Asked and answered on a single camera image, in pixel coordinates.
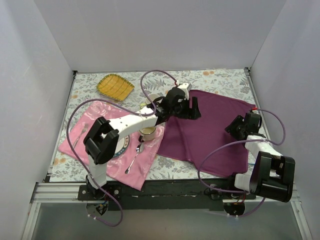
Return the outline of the purple cloth napkin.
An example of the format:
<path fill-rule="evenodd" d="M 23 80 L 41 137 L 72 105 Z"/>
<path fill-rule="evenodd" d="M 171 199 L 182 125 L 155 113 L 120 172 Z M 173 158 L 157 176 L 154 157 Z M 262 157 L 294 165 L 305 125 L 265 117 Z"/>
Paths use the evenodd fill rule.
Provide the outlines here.
<path fill-rule="evenodd" d="M 164 136 L 158 149 L 163 157 L 192 162 L 201 171 L 218 177 L 246 173 L 248 151 L 235 144 L 206 156 L 217 148 L 234 142 L 225 128 L 238 116 L 244 116 L 253 104 L 201 90 L 191 90 L 197 97 L 201 117 L 196 120 L 170 117 L 165 123 Z"/>

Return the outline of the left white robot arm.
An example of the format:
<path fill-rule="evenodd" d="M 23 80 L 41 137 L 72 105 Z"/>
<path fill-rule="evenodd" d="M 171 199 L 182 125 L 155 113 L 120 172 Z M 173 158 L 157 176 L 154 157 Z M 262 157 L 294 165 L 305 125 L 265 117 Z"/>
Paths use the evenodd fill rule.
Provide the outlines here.
<path fill-rule="evenodd" d="M 190 83 L 182 83 L 168 91 L 160 102 L 151 102 L 137 112 L 106 120 L 103 116 L 95 120 L 83 140 L 89 158 L 89 173 L 86 184 L 95 200 L 106 196 L 107 162 L 116 152 L 118 141 L 142 130 L 166 122 L 170 117 L 196 120 L 201 117 L 198 98 L 190 98 Z"/>

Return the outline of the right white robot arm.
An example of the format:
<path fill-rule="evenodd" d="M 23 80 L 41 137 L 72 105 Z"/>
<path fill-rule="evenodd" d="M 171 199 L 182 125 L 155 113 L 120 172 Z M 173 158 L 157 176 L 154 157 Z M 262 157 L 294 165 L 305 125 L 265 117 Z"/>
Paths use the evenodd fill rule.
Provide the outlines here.
<path fill-rule="evenodd" d="M 255 157 L 252 173 L 235 173 L 234 181 L 226 186 L 226 192 L 232 199 L 247 192 L 287 203 L 293 194 L 296 163 L 293 158 L 276 151 L 259 133 L 261 125 L 261 115 L 250 110 L 245 116 L 238 115 L 225 128 L 237 144 L 242 144 Z"/>

